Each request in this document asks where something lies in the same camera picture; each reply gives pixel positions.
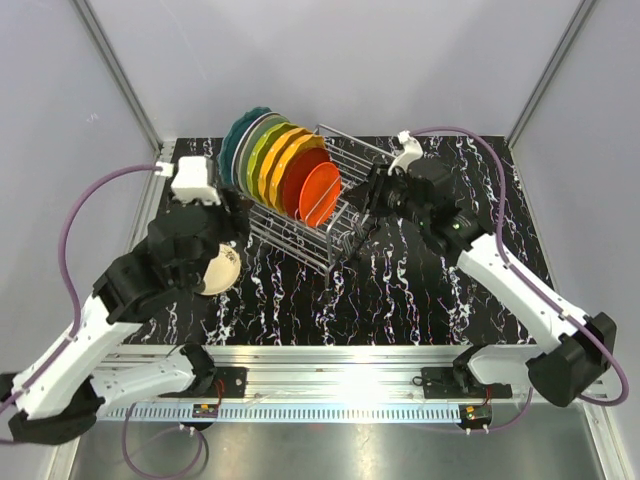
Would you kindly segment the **bright orange small plate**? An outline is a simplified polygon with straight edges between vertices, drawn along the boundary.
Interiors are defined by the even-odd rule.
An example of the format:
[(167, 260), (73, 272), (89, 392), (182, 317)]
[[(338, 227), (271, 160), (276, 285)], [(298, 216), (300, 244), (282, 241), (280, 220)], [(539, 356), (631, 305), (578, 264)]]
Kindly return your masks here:
[(305, 180), (299, 197), (299, 215), (310, 227), (323, 224), (333, 213), (341, 193), (341, 174), (328, 161), (316, 166)]

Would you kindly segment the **lime green dotted plate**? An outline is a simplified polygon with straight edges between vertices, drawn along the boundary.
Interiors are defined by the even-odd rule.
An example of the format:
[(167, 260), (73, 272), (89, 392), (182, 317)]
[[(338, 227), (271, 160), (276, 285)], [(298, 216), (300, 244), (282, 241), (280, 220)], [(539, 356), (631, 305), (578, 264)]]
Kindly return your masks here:
[(247, 188), (249, 194), (256, 200), (262, 201), (259, 193), (258, 180), (262, 163), (273, 143), (284, 133), (295, 128), (295, 125), (289, 122), (281, 122), (269, 127), (259, 138), (255, 147), (251, 152), (249, 163), (247, 166)]

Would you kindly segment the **cream plate black motif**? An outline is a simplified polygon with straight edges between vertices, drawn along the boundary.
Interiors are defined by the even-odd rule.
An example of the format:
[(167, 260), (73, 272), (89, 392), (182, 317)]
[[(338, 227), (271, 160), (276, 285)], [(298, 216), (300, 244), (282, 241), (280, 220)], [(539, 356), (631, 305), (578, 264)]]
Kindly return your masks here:
[(214, 296), (228, 291), (239, 279), (241, 257), (232, 245), (221, 244), (219, 254), (209, 262), (202, 283), (195, 293)]

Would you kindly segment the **orange round plastic plate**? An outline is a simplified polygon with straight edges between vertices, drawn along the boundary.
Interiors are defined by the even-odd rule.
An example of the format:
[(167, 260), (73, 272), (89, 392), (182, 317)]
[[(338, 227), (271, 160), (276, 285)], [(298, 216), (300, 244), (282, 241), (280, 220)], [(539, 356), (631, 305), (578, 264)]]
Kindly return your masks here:
[(310, 173), (320, 164), (330, 160), (325, 148), (315, 147), (298, 153), (285, 170), (279, 186), (282, 210), (296, 218), (302, 187)]

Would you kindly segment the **teal scalloped plate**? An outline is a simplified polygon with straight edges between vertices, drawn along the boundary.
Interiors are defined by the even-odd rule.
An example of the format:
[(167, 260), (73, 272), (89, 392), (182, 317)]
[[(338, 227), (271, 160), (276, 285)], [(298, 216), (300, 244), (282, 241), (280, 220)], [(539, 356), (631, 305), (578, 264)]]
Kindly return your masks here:
[(224, 137), (218, 156), (219, 174), (224, 186), (230, 187), (232, 185), (231, 166), (242, 135), (260, 116), (271, 112), (272, 110), (268, 107), (255, 107), (247, 111), (233, 123), (228, 134)]

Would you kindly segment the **white plate green rim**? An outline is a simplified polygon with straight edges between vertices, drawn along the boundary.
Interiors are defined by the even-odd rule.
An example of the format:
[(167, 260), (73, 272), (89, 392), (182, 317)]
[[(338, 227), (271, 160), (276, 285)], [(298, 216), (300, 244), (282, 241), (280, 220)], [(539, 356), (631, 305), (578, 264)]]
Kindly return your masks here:
[(231, 177), (232, 177), (233, 185), (237, 187), (238, 191), (244, 194), (245, 196), (249, 196), (249, 190), (246, 185), (247, 181), (243, 179), (243, 177), (245, 176), (243, 177), (241, 176), (240, 169), (241, 169), (241, 162), (245, 155), (246, 145), (247, 145), (247, 142), (249, 141), (249, 138), (251, 137), (253, 131), (264, 122), (270, 123), (271, 126), (273, 126), (277, 123), (282, 123), (285, 120), (286, 120), (286, 117), (280, 115), (277, 112), (266, 112), (256, 117), (250, 123), (248, 123), (247, 128), (245, 129), (242, 136), (240, 137), (240, 141), (236, 147), (233, 160), (232, 160)]

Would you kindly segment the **orange dotted scalloped plate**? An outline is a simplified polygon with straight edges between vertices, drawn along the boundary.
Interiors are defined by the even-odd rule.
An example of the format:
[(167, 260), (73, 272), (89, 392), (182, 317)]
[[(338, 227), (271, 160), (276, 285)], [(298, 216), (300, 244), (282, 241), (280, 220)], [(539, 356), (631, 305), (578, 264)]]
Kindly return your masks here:
[(311, 131), (306, 128), (291, 127), (280, 133), (270, 146), (265, 159), (262, 162), (258, 177), (258, 192), (264, 205), (272, 207), (272, 203), (269, 200), (269, 188), (272, 175), (279, 162), (280, 156), (295, 140), (310, 134)]

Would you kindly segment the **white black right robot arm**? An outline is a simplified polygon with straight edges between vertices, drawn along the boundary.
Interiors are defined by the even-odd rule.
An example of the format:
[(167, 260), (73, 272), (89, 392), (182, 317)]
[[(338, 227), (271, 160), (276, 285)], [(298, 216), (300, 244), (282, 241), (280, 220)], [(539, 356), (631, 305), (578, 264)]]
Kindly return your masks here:
[(609, 369), (615, 322), (605, 313), (588, 315), (526, 269), (489, 222), (456, 204), (453, 181), (441, 165), (418, 160), (394, 172), (375, 165), (345, 198), (373, 217), (396, 215), (415, 225), (432, 252), (486, 288), (534, 338), (531, 353), (500, 345), (465, 350), (452, 363), (461, 395), (521, 384), (566, 407)]

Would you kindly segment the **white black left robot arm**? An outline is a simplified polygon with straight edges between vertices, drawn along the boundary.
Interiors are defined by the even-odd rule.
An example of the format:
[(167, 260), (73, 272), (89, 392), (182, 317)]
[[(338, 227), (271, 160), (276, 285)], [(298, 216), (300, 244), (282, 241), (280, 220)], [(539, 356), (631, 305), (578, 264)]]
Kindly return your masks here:
[(117, 408), (150, 397), (209, 394), (217, 369), (201, 346), (186, 344), (168, 358), (113, 375), (96, 367), (181, 294), (204, 285), (222, 246), (246, 241), (247, 204), (224, 188), (219, 204), (177, 205), (157, 216), (146, 236), (116, 258), (49, 351), (20, 373), (1, 376), (1, 399), (17, 411), (12, 444), (61, 445)]

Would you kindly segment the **left small circuit board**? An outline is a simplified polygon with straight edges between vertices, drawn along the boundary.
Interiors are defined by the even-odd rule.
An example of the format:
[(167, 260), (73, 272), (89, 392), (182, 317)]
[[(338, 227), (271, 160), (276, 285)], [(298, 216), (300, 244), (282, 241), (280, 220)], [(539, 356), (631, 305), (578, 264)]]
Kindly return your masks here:
[(192, 415), (194, 418), (217, 418), (218, 410), (216, 405), (194, 404)]

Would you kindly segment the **small circuit board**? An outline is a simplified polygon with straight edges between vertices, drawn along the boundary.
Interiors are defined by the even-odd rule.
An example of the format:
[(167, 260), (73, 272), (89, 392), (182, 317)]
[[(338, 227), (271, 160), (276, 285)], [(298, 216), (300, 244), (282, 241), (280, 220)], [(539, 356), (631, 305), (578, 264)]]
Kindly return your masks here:
[(194, 404), (192, 415), (194, 418), (217, 418), (218, 410), (216, 405)]
[(464, 408), (464, 419), (480, 424), (490, 424), (493, 417), (493, 409), (489, 404), (468, 405)]

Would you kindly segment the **right small circuit board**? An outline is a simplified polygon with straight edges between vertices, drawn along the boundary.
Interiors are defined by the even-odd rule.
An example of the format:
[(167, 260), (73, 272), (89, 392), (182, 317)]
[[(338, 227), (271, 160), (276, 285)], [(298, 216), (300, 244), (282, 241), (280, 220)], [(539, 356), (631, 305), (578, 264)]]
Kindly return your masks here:
[(490, 424), (493, 417), (493, 409), (489, 404), (468, 405), (464, 408), (464, 419), (480, 424)]

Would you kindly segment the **aluminium frame rail left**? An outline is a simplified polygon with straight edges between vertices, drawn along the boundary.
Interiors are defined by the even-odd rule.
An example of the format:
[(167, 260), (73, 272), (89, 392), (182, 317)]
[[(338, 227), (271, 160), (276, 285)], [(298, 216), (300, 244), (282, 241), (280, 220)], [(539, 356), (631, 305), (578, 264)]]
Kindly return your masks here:
[(71, 6), (76, 12), (88, 37), (95, 46), (105, 68), (119, 90), (136, 124), (151, 147), (154, 158), (158, 159), (164, 147), (164, 140), (153, 126), (139, 95), (136, 93), (118, 55), (110, 41), (105, 28), (90, 1), (71, 0)]

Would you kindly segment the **aluminium front mounting rail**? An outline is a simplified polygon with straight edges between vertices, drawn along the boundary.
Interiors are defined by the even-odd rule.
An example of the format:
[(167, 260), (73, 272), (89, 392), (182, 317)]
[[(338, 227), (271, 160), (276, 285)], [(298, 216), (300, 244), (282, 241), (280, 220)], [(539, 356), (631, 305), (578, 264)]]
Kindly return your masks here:
[[(468, 405), (522, 406), (528, 385), (493, 384), (464, 393), (453, 361), (464, 346), (210, 346), (217, 382), (200, 396), (156, 396), (98, 419), (180, 422), (432, 423), (497, 426), (464, 419)], [(169, 346), (125, 345), (96, 368), (113, 375), (157, 363)], [(194, 418), (194, 404), (216, 405), (217, 418)]]

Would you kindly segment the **aluminium frame post right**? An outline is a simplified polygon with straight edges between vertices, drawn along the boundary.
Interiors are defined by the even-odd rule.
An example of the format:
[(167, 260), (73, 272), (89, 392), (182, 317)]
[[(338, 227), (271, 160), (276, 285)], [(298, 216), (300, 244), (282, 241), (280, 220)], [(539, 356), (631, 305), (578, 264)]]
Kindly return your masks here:
[(569, 57), (569, 54), (571, 53), (581, 32), (586, 27), (590, 17), (599, 4), (600, 2), (598, 0), (580, 0), (578, 2), (513, 127), (511, 128), (509, 135), (506, 137), (507, 144), (510, 149), (513, 149), (516, 146), (518, 140), (524, 133), (524, 130), (536, 113), (536, 110), (541, 104), (545, 94), (552, 86), (557, 74)]

